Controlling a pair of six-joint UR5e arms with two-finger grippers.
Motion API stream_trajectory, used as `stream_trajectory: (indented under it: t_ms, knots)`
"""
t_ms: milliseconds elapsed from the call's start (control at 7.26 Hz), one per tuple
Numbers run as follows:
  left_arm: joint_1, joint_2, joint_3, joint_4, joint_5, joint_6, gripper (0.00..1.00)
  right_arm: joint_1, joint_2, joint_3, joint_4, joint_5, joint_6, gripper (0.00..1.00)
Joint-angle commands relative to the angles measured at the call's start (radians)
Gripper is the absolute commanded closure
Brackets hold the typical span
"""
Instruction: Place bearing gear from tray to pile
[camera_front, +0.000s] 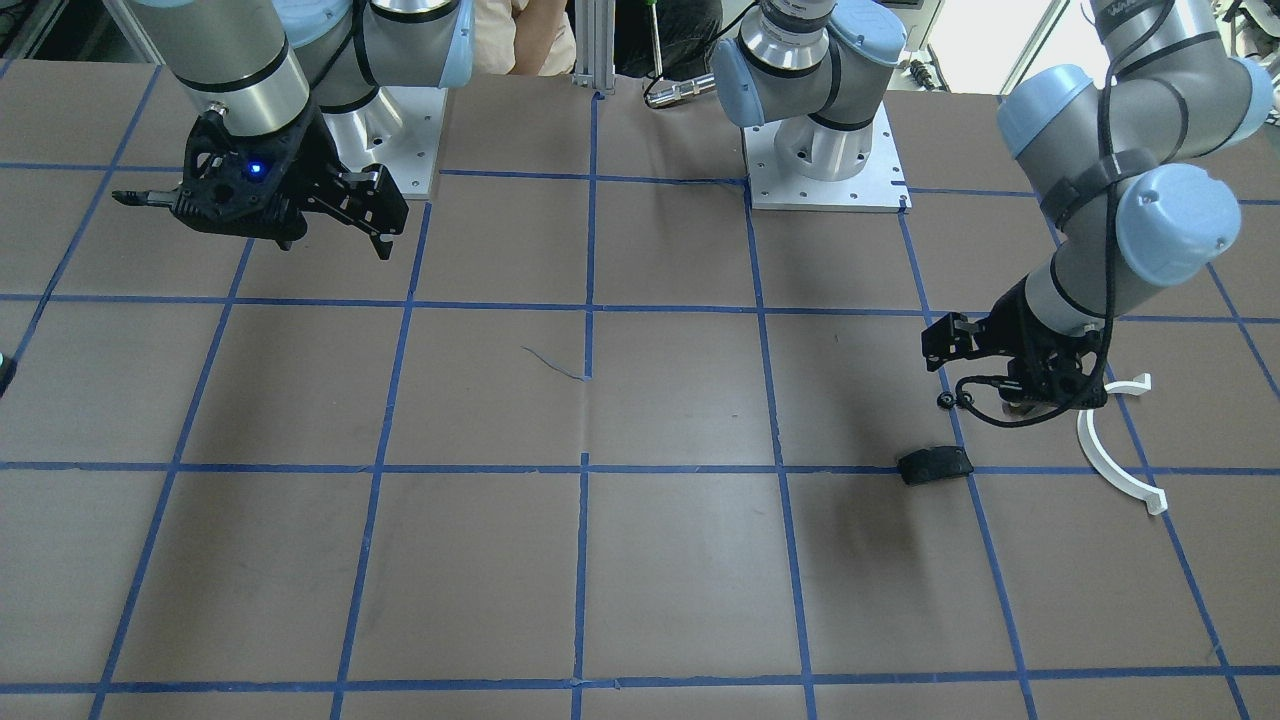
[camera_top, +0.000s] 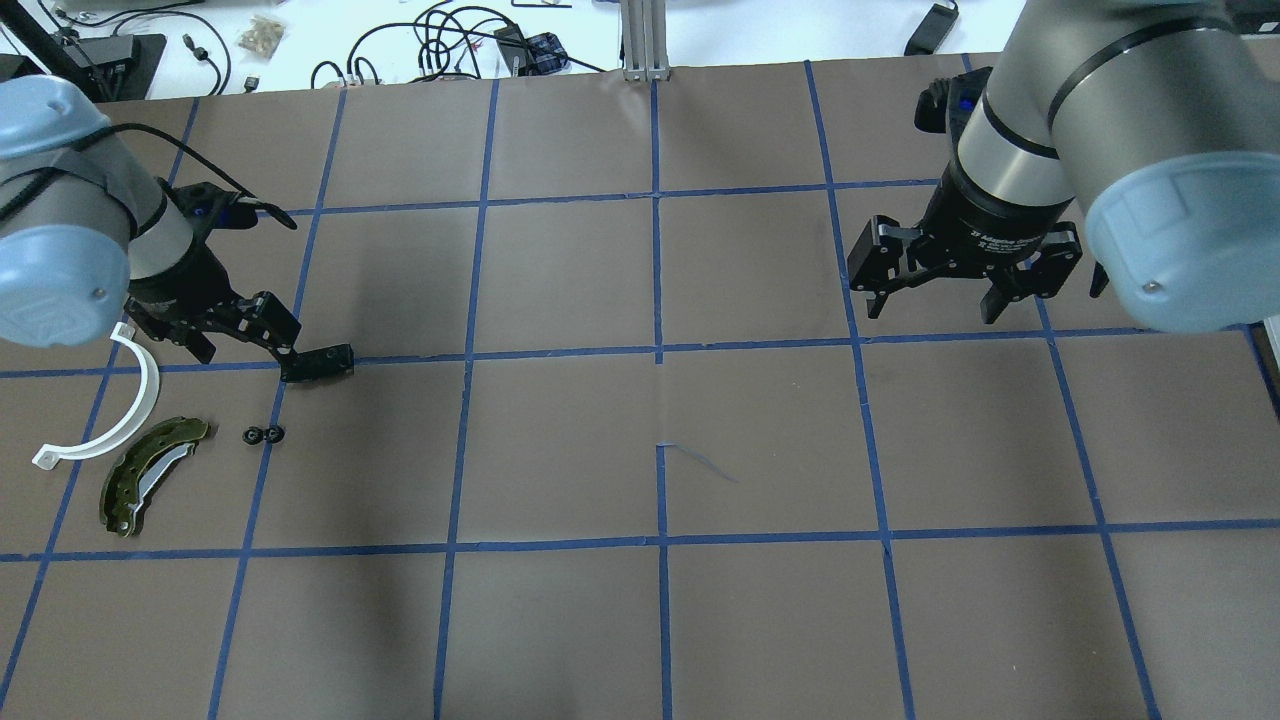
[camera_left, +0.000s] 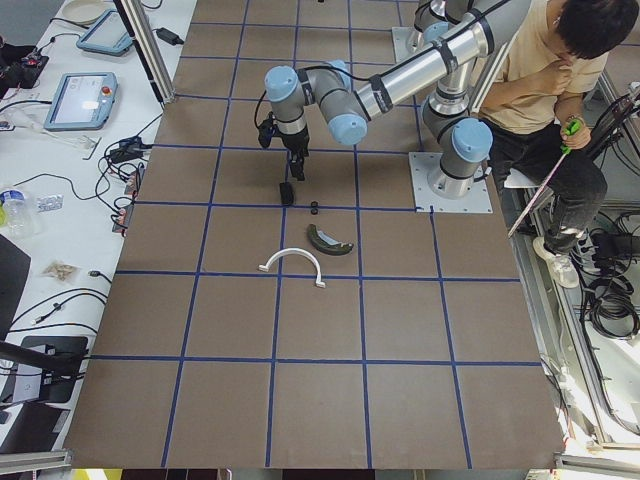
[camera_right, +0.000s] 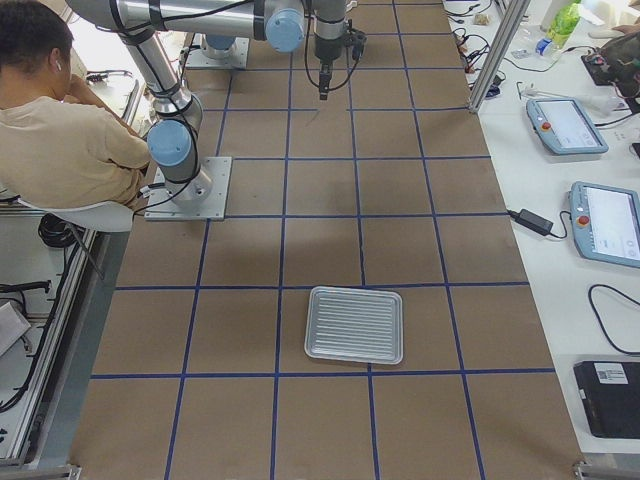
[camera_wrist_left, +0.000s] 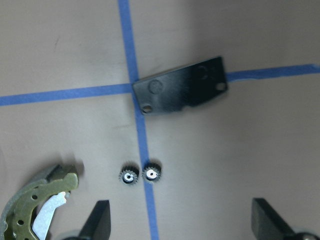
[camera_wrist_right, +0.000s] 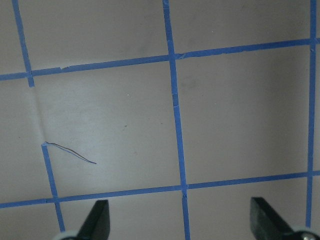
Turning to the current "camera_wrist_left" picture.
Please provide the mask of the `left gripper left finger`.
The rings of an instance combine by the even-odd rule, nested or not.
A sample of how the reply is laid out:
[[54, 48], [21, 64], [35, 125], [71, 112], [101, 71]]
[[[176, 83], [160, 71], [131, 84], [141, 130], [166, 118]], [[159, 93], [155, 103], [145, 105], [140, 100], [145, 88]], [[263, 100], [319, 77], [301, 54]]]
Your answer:
[[96, 202], [91, 214], [82, 227], [78, 238], [80, 240], [108, 240], [111, 235], [110, 201]]

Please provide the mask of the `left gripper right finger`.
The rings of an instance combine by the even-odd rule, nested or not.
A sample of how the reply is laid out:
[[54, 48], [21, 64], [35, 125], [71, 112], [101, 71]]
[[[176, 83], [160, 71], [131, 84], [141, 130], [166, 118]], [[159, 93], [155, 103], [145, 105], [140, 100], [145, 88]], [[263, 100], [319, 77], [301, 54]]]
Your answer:
[[252, 199], [251, 230], [257, 240], [287, 240], [295, 236], [293, 229], [264, 198]]

